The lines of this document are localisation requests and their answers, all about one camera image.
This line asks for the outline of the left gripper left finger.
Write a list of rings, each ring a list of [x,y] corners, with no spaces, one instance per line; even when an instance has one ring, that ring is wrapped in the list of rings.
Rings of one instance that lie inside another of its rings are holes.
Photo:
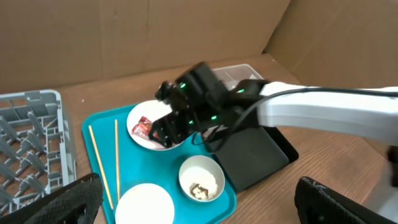
[[[1,224],[93,223],[102,203],[101,178],[90,173],[2,217]]]

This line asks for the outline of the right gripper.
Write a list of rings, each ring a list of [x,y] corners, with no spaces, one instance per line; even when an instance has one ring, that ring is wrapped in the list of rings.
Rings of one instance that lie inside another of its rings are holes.
[[[204,134],[210,128],[200,122],[198,114],[188,102],[188,98],[178,84],[165,81],[155,93],[161,103],[171,108],[171,112],[152,122],[148,138],[165,148],[182,143],[193,133]]]

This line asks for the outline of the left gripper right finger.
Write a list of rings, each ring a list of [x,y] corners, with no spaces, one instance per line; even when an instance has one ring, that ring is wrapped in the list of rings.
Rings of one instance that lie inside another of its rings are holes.
[[[297,182],[294,203],[301,224],[396,224],[309,177]]]

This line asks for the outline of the wooden chopstick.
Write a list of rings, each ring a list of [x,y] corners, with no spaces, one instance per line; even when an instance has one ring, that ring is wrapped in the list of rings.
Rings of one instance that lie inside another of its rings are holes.
[[[119,202],[121,198],[120,191],[120,170],[119,170],[119,134],[118,134],[118,120],[114,120],[114,135],[115,135],[115,158],[116,158],[116,190],[117,190],[117,200]]]
[[[93,128],[92,128],[91,125],[89,125],[88,129],[89,129],[89,132],[90,132],[91,141],[93,143],[93,147],[94,147],[94,151],[95,151],[95,155],[96,155],[96,160],[97,160],[98,165],[99,165],[99,169],[100,169],[101,177],[102,177],[102,180],[103,180],[103,185],[104,185],[104,188],[105,188],[106,196],[108,198],[109,205],[110,205],[111,209],[113,210],[114,209],[114,204],[113,204],[113,201],[112,201],[112,198],[111,198],[111,194],[110,194],[110,191],[109,191],[108,181],[106,179],[106,174],[105,174],[104,169],[103,169],[103,164],[102,164],[101,157],[100,157],[100,154],[99,154],[99,151],[98,151],[98,146],[97,146],[97,143],[96,143],[96,139],[95,139],[95,135],[94,135],[94,132],[93,132]]]

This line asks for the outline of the large white plate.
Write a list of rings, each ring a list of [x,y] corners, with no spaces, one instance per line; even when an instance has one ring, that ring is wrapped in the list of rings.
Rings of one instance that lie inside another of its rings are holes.
[[[126,121],[126,127],[130,137],[138,145],[152,151],[167,151],[180,146],[182,143],[174,144],[170,148],[165,148],[155,141],[151,141],[147,138],[141,137],[138,134],[134,134],[132,131],[133,127],[139,122],[139,120],[143,116],[148,118],[150,121],[156,121],[171,112],[172,109],[169,105],[166,105],[163,102],[157,100],[144,101],[135,105],[133,109],[129,112]]]

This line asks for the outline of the red snack wrapper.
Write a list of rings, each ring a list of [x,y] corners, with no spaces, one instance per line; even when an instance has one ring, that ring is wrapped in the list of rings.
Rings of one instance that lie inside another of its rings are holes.
[[[138,123],[132,128],[131,134],[140,136],[144,139],[152,138],[159,140],[159,135],[157,134],[157,131],[154,131],[152,134],[150,134],[151,128],[152,121],[145,116],[142,116]]]

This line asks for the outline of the white cup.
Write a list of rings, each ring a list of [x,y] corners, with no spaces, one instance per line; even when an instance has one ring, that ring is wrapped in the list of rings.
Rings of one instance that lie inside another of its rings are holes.
[[[114,216],[116,224],[172,224],[175,217],[174,202],[161,186],[139,184],[121,197]]]

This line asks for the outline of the grey-green bowl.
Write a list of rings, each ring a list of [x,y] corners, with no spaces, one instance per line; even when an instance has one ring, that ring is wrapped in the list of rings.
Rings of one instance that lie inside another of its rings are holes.
[[[208,172],[210,172],[211,174],[214,175],[214,177],[217,181],[217,184],[218,184],[218,191],[213,199],[211,199],[209,201],[202,201],[202,200],[197,200],[189,195],[188,189],[184,186],[184,183],[183,183],[183,174],[187,169],[189,169],[191,167],[201,167],[203,169],[206,169]],[[218,199],[221,196],[221,194],[224,191],[224,187],[226,185],[226,179],[224,176],[224,172],[223,172],[222,168],[220,167],[220,165],[212,158],[203,156],[203,155],[196,155],[196,156],[189,157],[182,163],[182,165],[180,166],[179,173],[178,173],[178,182],[180,184],[180,188],[181,188],[183,194],[187,198],[189,198],[191,201],[198,202],[198,203],[208,203],[208,202],[215,201],[216,199]]]

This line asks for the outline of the rice and food leftovers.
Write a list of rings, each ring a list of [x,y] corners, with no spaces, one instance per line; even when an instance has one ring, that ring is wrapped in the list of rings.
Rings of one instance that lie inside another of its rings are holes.
[[[197,200],[209,201],[218,191],[214,175],[201,167],[187,169],[183,174],[183,183],[189,195]]]

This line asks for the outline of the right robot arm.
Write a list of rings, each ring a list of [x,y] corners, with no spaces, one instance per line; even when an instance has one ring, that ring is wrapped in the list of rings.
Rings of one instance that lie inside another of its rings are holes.
[[[205,62],[161,84],[155,97],[169,105],[148,137],[172,147],[194,133],[224,126],[226,144],[243,128],[291,126],[351,134],[397,145],[397,88],[327,88],[264,79],[228,89]]]

